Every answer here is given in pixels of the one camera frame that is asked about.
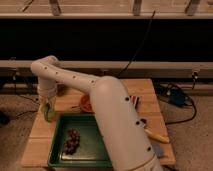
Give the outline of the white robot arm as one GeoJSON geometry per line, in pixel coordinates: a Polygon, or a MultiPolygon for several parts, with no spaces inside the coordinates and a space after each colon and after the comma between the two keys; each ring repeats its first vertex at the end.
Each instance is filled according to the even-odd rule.
{"type": "Polygon", "coordinates": [[[55,56],[35,60],[31,63],[31,71],[38,77],[41,97],[54,97],[57,82],[90,96],[115,171],[163,171],[127,88],[119,79],[61,69],[55,56]]]}

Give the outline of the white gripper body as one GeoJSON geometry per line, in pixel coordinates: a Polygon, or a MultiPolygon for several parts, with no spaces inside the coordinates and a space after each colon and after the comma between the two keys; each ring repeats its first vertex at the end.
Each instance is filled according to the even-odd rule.
{"type": "Polygon", "coordinates": [[[37,90],[39,95],[39,102],[41,105],[45,105],[47,102],[49,102],[51,99],[53,99],[57,95],[57,89],[41,89],[38,88],[37,90]]]}

